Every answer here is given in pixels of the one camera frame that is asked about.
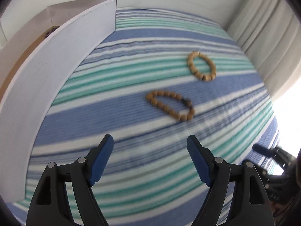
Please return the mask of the white curtain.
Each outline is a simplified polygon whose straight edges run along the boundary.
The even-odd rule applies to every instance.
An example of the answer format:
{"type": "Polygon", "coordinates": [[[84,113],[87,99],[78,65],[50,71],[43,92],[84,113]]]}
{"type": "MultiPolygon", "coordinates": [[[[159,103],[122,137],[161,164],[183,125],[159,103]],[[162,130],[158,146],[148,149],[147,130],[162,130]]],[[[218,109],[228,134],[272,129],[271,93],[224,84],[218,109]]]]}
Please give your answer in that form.
{"type": "Polygon", "coordinates": [[[300,78],[300,22],[286,0],[245,0],[227,32],[273,99],[300,78]]]}

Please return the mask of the striped bed sheet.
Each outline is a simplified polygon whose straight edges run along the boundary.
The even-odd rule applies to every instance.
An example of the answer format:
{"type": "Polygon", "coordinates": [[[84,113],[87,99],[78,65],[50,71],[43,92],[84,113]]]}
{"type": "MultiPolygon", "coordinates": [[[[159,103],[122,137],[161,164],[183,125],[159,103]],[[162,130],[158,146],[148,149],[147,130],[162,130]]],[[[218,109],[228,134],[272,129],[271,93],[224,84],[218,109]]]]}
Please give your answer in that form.
{"type": "Polygon", "coordinates": [[[93,186],[110,225],[189,225],[208,191],[187,151],[200,143],[230,163],[279,143],[272,101],[252,63],[217,22],[161,9],[125,9],[116,30],[77,67],[36,136],[26,195],[8,204],[25,222],[49,162],[74,162],[105,134],[114,150],[93,186]]]}

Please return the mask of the white cardboard box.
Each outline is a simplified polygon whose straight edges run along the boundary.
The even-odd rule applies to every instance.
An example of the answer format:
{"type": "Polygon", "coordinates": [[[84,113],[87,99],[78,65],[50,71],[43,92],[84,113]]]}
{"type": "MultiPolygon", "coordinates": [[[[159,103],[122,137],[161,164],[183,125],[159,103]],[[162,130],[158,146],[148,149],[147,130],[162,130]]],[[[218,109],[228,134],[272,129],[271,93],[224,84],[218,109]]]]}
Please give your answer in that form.
{"type": "Polygon", "coordinates": [[[24,199],[27,167],[40,126],[61,87],[115,31],[116,0],[88,0],[26,58],[1,100],[1,196],[24,199]]]}

